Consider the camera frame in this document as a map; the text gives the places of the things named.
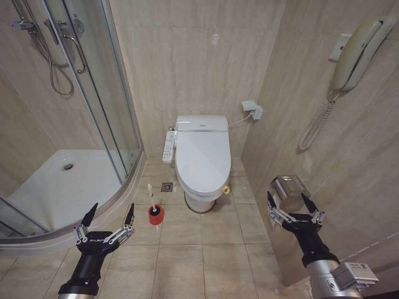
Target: wall-mounted telephone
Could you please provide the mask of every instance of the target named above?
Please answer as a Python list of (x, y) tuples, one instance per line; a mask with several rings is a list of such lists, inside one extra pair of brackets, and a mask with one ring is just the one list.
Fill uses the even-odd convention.
[(396, 22), (394, 17), (379, 17), (377, 20), (363, 23), (352, 34), (335, 67), (329, 95), (299, 140), (301, 151), (310, 148), (339, 96), (356, 86), (374, 53)]

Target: toilet brush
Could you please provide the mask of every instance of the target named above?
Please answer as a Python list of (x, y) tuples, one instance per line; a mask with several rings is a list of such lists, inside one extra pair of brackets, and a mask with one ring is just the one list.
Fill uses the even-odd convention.
[(154, 194), (152, 192), (151, 184), (148, 184), (148, 192), (150, 193), (152, 205), (148, 208), (148, 218), (152, 225), (161, 224), (163, 221), (163, 209), (159, 204), (154, 204)]

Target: metal robot arm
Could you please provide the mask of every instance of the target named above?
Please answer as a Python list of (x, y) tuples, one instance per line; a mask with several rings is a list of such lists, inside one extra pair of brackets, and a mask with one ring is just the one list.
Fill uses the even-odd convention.
[(99, 291), (97, 282), (107, 254), (118, 249), (133, 233), (134, 204), (130, 208), (123, 226), (115, 232), (88, 232), (95, 210), (93, 208), (85, 215), (78, 227), (74, 228), (76, 246), (82, 253), (71, 279), (63, 284), (58, 292), (59, 299), (93, 299)]
[(325, 213), (320, 212), (304, 194), (302, 199), (310, 214), (286, 213), (278, 209), (272, 195), (267, 192), (270, 217), (298, 240), (314, 299), (362, 298), (359, 291), (376, 284), (378, 278), (365, 263), (340, 264), (318, 235)]

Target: white toilet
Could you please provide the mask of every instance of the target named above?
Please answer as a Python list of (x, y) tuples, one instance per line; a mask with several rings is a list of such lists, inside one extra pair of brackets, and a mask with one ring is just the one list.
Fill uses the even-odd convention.
[(229, 180), (227, 119), (221, 115), (180, 115), (175, 138), (176, 172), (186, 203), (194, 212), (208, 212)]

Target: glass shower door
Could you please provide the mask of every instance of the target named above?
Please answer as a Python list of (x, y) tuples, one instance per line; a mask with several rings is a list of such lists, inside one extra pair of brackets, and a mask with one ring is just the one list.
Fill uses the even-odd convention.
[(40, 223), (22, 213), (0, 196), (0, 238), (26, 237), (48, 232)]
[(44, 1), (121, 182), (140, 149), (107, 1)]

